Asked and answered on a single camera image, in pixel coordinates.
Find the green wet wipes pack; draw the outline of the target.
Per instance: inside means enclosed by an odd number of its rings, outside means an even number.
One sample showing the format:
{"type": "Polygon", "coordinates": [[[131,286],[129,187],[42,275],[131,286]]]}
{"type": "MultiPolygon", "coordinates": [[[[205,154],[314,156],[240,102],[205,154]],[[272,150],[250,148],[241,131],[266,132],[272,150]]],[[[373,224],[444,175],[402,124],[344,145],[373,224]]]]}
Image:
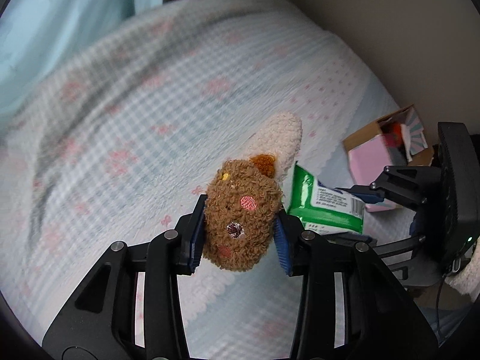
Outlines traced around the green wet wipes pack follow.
{"type": "Polygon", "coordinates": [[[320,235],[363,233],[365,203],[358,197],[324,186],[298,164],[291,187],[287,213],[298,217],[305,230],[320,235]]]}

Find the light blue sheer curtain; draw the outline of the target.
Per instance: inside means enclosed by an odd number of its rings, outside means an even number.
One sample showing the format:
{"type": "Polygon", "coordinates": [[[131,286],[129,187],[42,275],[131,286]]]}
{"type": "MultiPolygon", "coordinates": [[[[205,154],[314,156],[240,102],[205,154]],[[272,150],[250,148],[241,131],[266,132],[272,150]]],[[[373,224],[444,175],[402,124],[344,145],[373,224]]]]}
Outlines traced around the light blue sheer curtain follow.
{"type": "Polygon", "coordinates": [[[1,124],[74,53],[163,0],[1,0],[1,124]]]}

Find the cardboard box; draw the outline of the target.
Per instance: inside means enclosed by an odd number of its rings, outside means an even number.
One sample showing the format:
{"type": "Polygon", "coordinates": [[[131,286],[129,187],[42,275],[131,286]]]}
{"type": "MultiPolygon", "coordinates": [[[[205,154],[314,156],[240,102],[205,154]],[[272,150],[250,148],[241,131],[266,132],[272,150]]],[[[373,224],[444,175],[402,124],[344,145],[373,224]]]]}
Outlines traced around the cardboard box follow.
{"type": "Polygon", "coordinates": [[[434,150],[426,140],[425,129],[414,106],[407,106],[366,124],[343,140],[350,172],[358,185],[369,185],[387,166],[428,166],[434,150]],[[406,159],[404,144],[398,148],[386,145],[383,126],[397,121],[409,127],[412,161],[406,159]]]}

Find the orange plush toy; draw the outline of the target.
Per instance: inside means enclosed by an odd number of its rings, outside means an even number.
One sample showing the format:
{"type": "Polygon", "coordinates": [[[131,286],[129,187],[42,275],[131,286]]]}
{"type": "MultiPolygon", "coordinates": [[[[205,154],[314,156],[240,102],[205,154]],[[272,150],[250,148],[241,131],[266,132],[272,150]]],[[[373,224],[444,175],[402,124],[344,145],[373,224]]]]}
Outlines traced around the orange plush toy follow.
{"type": "Polygon", "coordinates": [[[402,124],[393,121],[383,126],[385,144],[390,148],[398,148],[403,144],[402,124]]]}

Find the brown bear plush sock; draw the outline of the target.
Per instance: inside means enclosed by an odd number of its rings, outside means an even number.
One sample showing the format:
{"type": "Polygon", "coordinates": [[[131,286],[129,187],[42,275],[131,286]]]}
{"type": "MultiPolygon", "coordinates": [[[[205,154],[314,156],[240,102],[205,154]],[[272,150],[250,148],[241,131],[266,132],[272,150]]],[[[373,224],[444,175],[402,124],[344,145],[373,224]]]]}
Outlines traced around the brown bear plush sock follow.
{"type": "Polygon", "coordinates": [[[246,272],[266,254],[302,135],[297,115],[271,115],[209,183],[203,256],[220,269],[246,272]]]}

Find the white cloth in box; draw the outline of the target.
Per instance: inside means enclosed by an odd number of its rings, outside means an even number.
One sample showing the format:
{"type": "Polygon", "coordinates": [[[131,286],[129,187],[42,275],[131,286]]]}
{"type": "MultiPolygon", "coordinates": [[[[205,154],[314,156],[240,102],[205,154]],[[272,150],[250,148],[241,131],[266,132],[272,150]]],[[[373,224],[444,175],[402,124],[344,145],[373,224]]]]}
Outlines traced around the white cloth in box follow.
{"type": "Polygon", "coordinates": [[[412,155],[410,153],[410,149],[411,149],[410,130],[409,130],[409,127],[405,124],[401,124],[400,129],[401,129],[401,136],[403,140],[403,146],[405,148],[406,159],[410,163],[413,160],[412,155]]]}

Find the light blue patterned bedspread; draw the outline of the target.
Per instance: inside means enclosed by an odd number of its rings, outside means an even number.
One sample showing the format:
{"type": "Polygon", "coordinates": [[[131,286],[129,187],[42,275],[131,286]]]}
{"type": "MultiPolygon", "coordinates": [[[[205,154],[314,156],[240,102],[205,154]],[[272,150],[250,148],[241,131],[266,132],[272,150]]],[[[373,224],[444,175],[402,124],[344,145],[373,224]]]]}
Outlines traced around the light blue patterned bedspread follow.
{"type": "Polygon", "coordinates": [[[298,164],[348,187],[343,139],[397,108],[287,0],[178,0],[129,19],[41,82],[1,137],[1,292],[41,341],[112,242],[172,228],[269,116],[297,115],[298,164]]]}

